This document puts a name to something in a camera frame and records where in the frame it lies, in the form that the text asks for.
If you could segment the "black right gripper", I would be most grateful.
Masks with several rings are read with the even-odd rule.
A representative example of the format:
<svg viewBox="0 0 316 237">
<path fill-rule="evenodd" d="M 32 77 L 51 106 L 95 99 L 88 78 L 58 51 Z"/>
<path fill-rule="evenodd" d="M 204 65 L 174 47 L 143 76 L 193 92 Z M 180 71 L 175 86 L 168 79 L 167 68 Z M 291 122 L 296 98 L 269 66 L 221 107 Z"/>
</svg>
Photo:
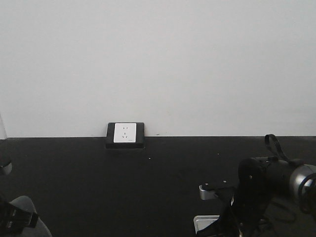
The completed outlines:
<svg viewBox="0 0 316 237">
<path fill-rule="evenodd" d="M 237 187 L 227 184 L 200 185 L 202 200 L 218 198 L 223 203 L 219 218 L 200 230 L 200 237 L 250 237 L 272 198 L 290 196 L 293 164 L 277 158 L 247 158 L 238 166 Z"/>
</svg>

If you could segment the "black silver right arm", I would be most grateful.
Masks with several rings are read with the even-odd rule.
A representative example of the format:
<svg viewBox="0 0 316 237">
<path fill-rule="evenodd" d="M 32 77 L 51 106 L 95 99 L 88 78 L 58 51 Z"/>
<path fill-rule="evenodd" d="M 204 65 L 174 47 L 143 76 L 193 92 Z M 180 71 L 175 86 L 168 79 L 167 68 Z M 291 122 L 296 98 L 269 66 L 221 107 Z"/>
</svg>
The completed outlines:
<svg viewBox="0 0 316 237">
<path fill-rule="evenodd" d="M 218 198 L 223 209 L 217 220 L 198 237 L 251 237 L 261 232 L 260 225 L 270 225 L 264 217 L 273 198 L 289 199 L 301 212 L 316 215 L 316 167 L 301 160 L 276 157 L 247 158 L 238 166 L 237 187 L 227 184 L 199 186 L 200 198 Z"/>
</svg>

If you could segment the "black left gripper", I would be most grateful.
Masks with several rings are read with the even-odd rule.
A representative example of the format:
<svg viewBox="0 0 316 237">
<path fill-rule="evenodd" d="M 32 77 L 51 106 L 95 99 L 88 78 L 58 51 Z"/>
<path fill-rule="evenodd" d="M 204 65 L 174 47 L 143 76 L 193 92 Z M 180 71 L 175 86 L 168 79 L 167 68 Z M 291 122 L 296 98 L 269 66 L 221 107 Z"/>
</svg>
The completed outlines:
<svg viewBox="0 0 316 237">
<path fill-rule="evenodd" d="M 35 229 L 39 221 L 33 201 L 28 196 L 7 201 L 0 198 L 0 236 L 20 234 L 25 228 Z"/>
</svg>

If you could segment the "gray left arm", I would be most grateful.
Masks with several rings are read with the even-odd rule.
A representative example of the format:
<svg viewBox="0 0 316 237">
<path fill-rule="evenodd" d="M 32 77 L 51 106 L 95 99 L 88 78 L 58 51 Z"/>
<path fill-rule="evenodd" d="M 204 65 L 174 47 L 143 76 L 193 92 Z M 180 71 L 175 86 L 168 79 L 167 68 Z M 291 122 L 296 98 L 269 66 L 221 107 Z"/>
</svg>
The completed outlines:
<svg viewBox="0 0 316 237">
<path fill-rule="evenodd" d="M 12 201 L 0 198 L 0 235 L 2 237 L 52 236 L 28 196 L 19 196 Z"/>
</svg>

